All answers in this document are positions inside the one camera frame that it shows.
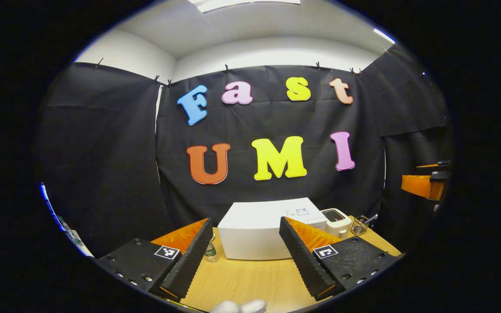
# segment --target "toaster slot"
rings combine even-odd
[[[337,222],[338,220],[343,220],[345,217],[339,214],[336,210],[328,210],[322,212],[330,222]]]

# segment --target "letter f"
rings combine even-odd
[[[182,105],[183,109],[185,109],[185,112],[189,116],[189,126],[195,125],[207,114],[206,111],[201,111],[198,107],[199,105],[201,107],[206,107],[206,98],[201,95],[201,93],[205,93],[206,91],[207,88],[205,85],[199,85],[177,100],[177,104]]]

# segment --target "pink letter i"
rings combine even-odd
[[[346,131],[339,131],[332,133],[330,138],[336,143],[337,151],[337,170],[346,170],[354,168],[354,162],[351,160],[351,153],[349,151],[349,133]]]

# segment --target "wire basket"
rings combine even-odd
[[[368,230],[368,223],[365,223],[368,218],[364,215],[356,217],[351,225],[351,232],[356,236],[364,234]]]

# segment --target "orange letter u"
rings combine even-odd
[[[195,145],[187,149],[190,162],[190,175],[201,184],[211,185],[221,183],[227,177],[227,150],[229,144],[215,144],[212,151],[216,152],[217,171],[208,174],[204,170],[204,153],[207,148],[203,145]]]

